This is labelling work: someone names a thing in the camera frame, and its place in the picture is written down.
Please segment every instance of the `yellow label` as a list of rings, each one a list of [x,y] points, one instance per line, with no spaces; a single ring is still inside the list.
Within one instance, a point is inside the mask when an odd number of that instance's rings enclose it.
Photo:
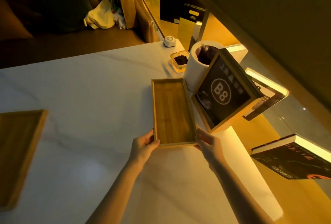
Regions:
[[[195,15],[195,16],[199,16],[199,13],[198,13],[198,12],[195,12],[195,11],[192,11],[192,10],[190,10],[189,13],[190,13],[190,14],[193,14],[193,15]]]

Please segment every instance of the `hand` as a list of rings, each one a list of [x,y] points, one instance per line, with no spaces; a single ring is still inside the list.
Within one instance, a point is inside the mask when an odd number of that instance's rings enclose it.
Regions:
[[[195,137],[198,146],[195,147],[202,151],[202,154],[209,163],[210,169],[214,171],[213,167],[217,163],[226,164],[219,138],[212,136],[200,128],[198,128],[198,132],[199,136]]]
[[[160,140],[154,140],[154,129],[148,133],[133,139],[128,163],[138,165],[139,172],[151,156],[152,151],[160,145]]]

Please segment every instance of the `marble table top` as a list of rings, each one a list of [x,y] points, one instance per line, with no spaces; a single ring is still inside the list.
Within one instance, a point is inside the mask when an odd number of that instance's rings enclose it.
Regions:
[[[151,79],[170,77],[162,42],[0,70],[0,113],[48,109],[18,206],[3,224],[85,223],[125,164],[132,139],[153,127]],[[196,113],[198,126],[203,126]],[[282,210],[232,128],[225,157],[258,203]],[[156,150],[139,175],[122,223],[237,223],[194,147]]]

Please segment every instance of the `forearm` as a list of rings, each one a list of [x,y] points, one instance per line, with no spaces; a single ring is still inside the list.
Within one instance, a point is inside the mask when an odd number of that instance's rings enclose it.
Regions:
[[[227,163],[215,162],[214,172],[240,224],[271,224],[272,219],[253,199]]]
[[[86,224],[119,224],[139,172],[138,165],[127,163]]]

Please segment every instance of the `b8 logo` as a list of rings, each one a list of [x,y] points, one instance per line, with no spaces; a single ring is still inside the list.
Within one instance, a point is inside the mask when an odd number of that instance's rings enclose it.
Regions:
[[[211,85],[214,99],[221,105],[226,105],[231,100],[231,89],[229,84],[223,79],[215,79]]]

